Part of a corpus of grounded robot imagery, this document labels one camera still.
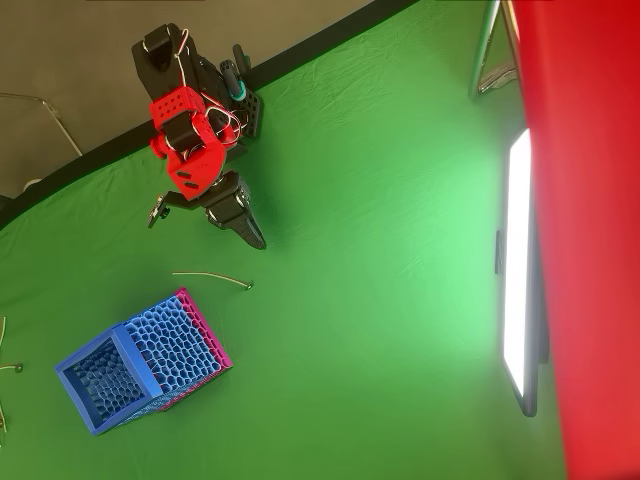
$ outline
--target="black clamp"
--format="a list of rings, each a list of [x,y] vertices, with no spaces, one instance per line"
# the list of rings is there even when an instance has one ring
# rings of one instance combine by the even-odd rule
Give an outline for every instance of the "black clamp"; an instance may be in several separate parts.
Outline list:
[[[228,171],[203,195],[187,200],[177,192],[167,192],[158,198],[158,202],[149,215],[149,228],[158,218],[169,215],[169,206],[193,210],[205,209],[207,220],[216,227],[236,232],[253,248],[264,250],[267,243],[250,207],[251,191],[238,172]]]

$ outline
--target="loose cable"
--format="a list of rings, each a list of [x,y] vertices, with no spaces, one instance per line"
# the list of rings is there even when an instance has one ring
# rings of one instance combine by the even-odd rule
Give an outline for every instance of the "loose cable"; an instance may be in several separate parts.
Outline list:
[[[4,339],[4,331],[7,326],[7,317],[2,317],[2,327],[0,328],[0,346],[2,346],[2,340]],[[13,368],[16,373],[20,373],[22,371],[21,363],[7,363],[5,365],[0,365],[0,370],[6,370],[9,368]]]
[[[4,419],[4,413],[2,413],[2,406],[0,405],[0,423],[2,423],[2,431],[7,433],[7,422]]]
[[[228,282],[233,282],[238,285],[242,285],[246,290],[250,290],[253,287],[253,283],[242,282],[240,280],[236,280],[233,277],[228,277],[227,275],[222,275],[220,273],[211,273],[211,272],[173,272],[173,275],[206,275],[208,277],[220,278],[222,280],[226,280]]]
[[[178,59],[178,66],[180,67],[180,74],[182,75],[182,85],[187,86],[187,80],[184,77],[184,68],[182,68],[182,61],[180,60],[180,54],[182,53],[182,49],[184,48],[184,44],[187,43],[187,38],[189,38],[189,29],[185,28],[182,31],[182,35],[184,38],[182,39],[182,43],[180,44],[180,48],[178,48],[178,52],[174,53],[173,56]]]

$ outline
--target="red robot part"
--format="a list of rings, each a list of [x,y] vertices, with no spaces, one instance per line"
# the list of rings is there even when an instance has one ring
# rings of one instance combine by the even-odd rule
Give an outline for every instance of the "red robot part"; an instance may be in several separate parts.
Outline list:
[[[183,155],[169,146],[161,128],[164,122],[185,111],[192,112],[192,126],[202,145]],[[187,200],[199,197],[211,187],[222,173],[226,159],[227,146],[218,140],[204,113],[202,97],[189,87],[179,87],[151,104],[153,124],[160,132],[151,139],[151,149],[158,158],[168,157],[167,173]],[[225,127],[222,133],[226,140],[233,135],[233,129]]]

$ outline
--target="gray floor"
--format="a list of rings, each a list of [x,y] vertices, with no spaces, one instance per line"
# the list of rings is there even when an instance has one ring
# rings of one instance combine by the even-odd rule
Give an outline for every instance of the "gray floor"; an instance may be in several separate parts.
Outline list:
[[[0,4],[0,92],[35,95],[60,112],[87,152],[148,120],[149,98],[130,48],[164,23],[188,28],[213,63],[242,44],[254,65],[369,3],[368,0],[87,1]],[[0,195],[77,155],[42,105],[0,98]]]

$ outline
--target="red panel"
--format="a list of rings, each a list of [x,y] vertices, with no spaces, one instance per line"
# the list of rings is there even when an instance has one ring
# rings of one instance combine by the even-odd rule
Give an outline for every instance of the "red panel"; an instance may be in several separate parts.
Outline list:
[[[516,1],[571,479],[640,479],[640,14]]]
[[[178,87],[164,97],[151,102],[149,110],[151,110],[154,128],[161,131],[163,124],[184,111],[204,113],[204,100],[191,87]]]

